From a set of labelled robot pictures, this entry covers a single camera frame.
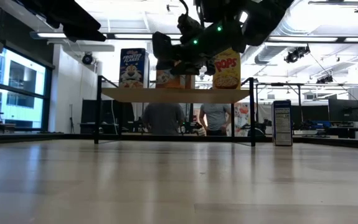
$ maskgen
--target laminate floor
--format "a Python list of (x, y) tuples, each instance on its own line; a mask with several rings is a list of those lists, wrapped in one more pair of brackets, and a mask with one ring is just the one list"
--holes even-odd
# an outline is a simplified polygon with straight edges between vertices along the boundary
[(358, 149), (0, 144), (0, 223), (358, 223)]

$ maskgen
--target tripod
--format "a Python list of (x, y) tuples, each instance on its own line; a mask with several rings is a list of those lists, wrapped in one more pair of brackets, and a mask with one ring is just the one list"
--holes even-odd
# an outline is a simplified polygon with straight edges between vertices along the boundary
[(72, 120), (72, 106), (73, 106), (72, 104), (69, 105), (70, 110), (71, 110), (71, 117), (69, 118), (69, 120), (70, 120), (70, 123), (71, 123), (71, 134), (72, 134), (72, 133), (75, 134), (75, 128), (73, 127), (73, 120)]

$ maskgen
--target gray shirt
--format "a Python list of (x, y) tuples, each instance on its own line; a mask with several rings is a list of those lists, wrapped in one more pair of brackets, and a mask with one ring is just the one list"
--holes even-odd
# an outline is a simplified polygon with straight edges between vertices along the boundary
[(226, 113), (230, 112), (230, 106), (226, 104), (204, 103), (201, 111), (206, 114), (208, 129), (217, 131), (226, 123)]
[(184, 114), (178, 103), (150, 103), (143, 114), (143, 122), (151, 126), (155, 135), (178, 135), (181, 121)]

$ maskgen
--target cereal box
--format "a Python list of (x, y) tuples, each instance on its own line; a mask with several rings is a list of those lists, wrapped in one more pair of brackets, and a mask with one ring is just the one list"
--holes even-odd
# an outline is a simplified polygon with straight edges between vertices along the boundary
[(240, 54), (227, 49), (215, 59), (216, 73), (213, 86), (216, 89), (240, 89), (241, 88), (241, 60)]
[(148, 69), (149, 61), (146, 49), (122, 49), (119, 87), (147, 87)]
[(172, 75), (170, 70), (156, 71), (156, 88), (184, 88), (184, 75)]

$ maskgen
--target person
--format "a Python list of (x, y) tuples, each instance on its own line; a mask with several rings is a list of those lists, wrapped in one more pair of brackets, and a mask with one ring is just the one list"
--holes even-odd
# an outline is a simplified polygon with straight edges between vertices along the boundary
[(179, 135), (184, 113), (179, 103), (150, 103), (143, 114), (144, 126), (154, 135)]
[(226, 136), (226, 127), (231, 123), (230, 107), (225, 104), (204, 103), (199, 112), (199, 121), (205, 128), (207, 136)]

